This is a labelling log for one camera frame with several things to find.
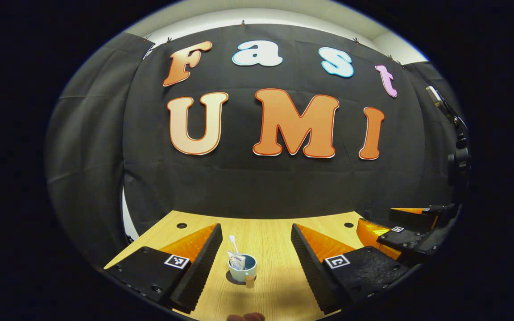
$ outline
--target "white spoon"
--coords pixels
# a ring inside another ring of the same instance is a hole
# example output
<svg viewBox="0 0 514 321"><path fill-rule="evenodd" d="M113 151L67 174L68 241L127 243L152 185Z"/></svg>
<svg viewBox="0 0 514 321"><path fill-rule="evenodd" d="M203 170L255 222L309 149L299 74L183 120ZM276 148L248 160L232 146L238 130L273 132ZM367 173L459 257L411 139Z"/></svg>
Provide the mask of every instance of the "white spoon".
<svg viewBox="0 0 514 321"><path fill-rule="evenodd" d="M229 240L230 240L231 242L233 242L233 246L235 247L235 252L237 252L237 254L239 254L239 251L237 250L237 245L235 245L235 236L230 235L230 236L229 236Z"/></svg>

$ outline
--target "cup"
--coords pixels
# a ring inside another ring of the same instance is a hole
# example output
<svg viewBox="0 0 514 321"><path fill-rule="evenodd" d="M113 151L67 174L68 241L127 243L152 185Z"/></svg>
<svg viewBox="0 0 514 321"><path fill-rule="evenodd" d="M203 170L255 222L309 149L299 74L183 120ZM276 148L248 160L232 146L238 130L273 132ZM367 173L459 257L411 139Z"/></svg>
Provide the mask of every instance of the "cup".
<svg viewBox="0 0 514 321"><path fill-rule="evenodd" d="M245 270L238 270L231 266L231 262L227 260L227 266L229 266L229 272L231 272L231 277L237 282L245 282L245 276L249 274L249 276L257 275L257 260L253 256L249 254L241 254L245 256Z"/></svg>

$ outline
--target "orange letter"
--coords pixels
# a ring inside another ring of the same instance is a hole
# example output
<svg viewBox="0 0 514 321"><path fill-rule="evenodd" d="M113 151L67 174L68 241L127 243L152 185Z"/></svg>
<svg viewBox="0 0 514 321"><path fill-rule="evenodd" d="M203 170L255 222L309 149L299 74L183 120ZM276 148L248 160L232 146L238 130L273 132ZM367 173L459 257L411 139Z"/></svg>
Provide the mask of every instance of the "orange letter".
<svg viewBox="0 0 514 321"><path fill-rule="evenodd" d="M211 43L204 41L172 53L170 56L172 57L172 64L168 77L164 80L164 87L186 80L190 76L190 72L186 71L186 65L190 65L190 68L196 67L199 58L202 56L199 51L208 51L209 49L211 49Z"/></svg>
<svg viewBox="0 0 514 321"><path fill-rule="evenodd" d="M326 95L314 96L302 116L298 115L291 97L284 90L257 90L255 98L263 103L261 140L253 146L255 154L277 156L283 151L283 148L277 144L277 128L279 128L291 155L298 152L308 132L311 132L308 145L303 149L304 154L316 158L334 156L332 129L334 113L339 106L336 98Z"/></svg>
<svg viewBox="0 0 514 321"><path fill-rule="evenodd" d="M206 105L206 133L199 140L193 140L187 133L187 110L194 100L190 97L170 100L170 140L174 147L190 155L203 155L214 150L220 143L221 107L228 98L226 93L209 93L199 99Z"/></svg>
<svg viewBox="0 0 514 321"><path fill-rule="evenodd" d="M380 155L378 141L380 140L380 125L384 120L384 113L373 107L365 108L367 119L365 145L358 153L361 159L377 159Z"/></svg>

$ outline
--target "wooden table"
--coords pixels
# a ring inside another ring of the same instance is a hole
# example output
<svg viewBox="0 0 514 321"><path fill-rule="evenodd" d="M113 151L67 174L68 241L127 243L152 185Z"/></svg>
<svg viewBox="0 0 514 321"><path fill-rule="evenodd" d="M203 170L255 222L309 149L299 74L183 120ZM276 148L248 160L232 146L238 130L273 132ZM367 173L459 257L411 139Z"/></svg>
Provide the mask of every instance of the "wooden table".
<svg viewBox="0 0 514 321"><path fill-rule="evenodd" d="M223 242L198 305L188 316L200 321L225 321L229 314L259 312L271 321L315 321L326 315L320 311L294 251L291 226L302 224L353 248L361 248L363 245L356 235L359 218L361 216L355 212L300 219L233 219L171 211L104 268L118 263L142 246L162 248L201 228L220 223ZM347 222L354 226L345 227ZM177 228L179 223L185 223L187 227ZM226 279L226 251L235 251L229 235L235 236L239 252L257 259L253 288Z"/></svg>

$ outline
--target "tea bag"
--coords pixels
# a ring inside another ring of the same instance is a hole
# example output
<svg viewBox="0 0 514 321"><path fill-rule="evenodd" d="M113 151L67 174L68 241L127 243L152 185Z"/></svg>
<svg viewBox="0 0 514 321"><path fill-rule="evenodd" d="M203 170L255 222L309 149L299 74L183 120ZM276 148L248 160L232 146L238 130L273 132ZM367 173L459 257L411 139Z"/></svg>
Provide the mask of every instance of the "tea bag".
<svg viewBox="0 0 514 321"><path fill-rule="evenodd" d="M229 262L233 268L236 268L237 270L245 270L245 256L229 251L227 252L227 255L229 256Z"/></svg>

